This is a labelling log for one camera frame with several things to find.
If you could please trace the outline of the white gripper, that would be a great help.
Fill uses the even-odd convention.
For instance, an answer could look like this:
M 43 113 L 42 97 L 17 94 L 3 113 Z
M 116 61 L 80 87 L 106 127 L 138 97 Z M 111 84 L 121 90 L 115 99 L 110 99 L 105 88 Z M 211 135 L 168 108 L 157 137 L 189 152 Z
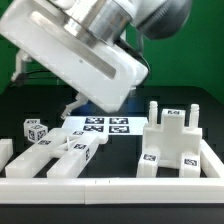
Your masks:
M 13 0 L 0 18 L 0 35 L 19 48 L 11 81 L 34 59 L 78 92 L 63 120 L 88 100 L 118 111 L 148 73 L 116 43 L 138 10 L 135 0 Z

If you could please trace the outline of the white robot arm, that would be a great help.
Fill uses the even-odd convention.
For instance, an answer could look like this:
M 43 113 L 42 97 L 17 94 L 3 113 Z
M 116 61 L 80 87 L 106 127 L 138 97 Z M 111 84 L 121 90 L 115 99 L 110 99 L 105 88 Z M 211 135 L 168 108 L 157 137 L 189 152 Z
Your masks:
M 192 0 L 13 0 L 0 19 L 0 34 L 19 48 L 17 81 L 36 60 L 78 91 L 66 113 L 91 101 L 111 113 L 149 69 L 120 38 L 131 24 L 147 38 L 174 35 Z

